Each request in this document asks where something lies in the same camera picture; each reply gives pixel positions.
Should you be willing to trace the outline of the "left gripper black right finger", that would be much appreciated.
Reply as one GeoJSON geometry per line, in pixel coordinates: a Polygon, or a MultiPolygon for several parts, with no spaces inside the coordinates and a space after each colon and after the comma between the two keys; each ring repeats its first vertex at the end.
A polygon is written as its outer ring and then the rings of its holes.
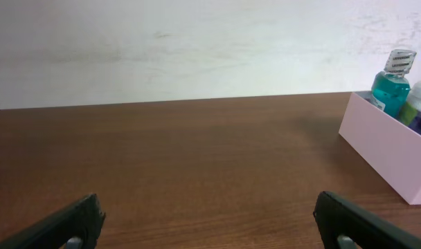
{"type": "Polygon", "coordinates": [[[334,192],[318,195],[313,215],[325,248],[421,249],[421,239],[334,192]]]}

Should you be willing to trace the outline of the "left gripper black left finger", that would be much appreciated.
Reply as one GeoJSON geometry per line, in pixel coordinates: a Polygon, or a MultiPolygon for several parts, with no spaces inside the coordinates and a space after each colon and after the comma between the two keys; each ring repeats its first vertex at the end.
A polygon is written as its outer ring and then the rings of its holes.
{"type": "Polygon", "coordinates": [[[0,241],[0,249],[95,248],[106,213],[96,194],[88,194],[0,241]]]}

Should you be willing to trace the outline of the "purple foam pump bottle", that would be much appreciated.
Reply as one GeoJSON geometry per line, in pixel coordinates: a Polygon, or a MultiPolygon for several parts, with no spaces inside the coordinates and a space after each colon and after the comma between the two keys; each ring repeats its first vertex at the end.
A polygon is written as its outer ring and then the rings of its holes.
{"type": "Polygon", "coordinates": [[[409,91],[397,119],[421,135],[421,81],[415,83],[409,91]]]}

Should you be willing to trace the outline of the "teal mouthwash bottle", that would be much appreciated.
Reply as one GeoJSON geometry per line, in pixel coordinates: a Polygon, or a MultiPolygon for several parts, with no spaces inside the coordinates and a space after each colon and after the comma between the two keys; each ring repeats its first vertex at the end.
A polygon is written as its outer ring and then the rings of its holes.
{"type": "Polygon", "coordinates": [[[397,117],[411,90],[405,75],[410,72],[416,55],[413,50],[392,50],[384,69],[375,76],[370,103],[393,118],[397,117]]]}

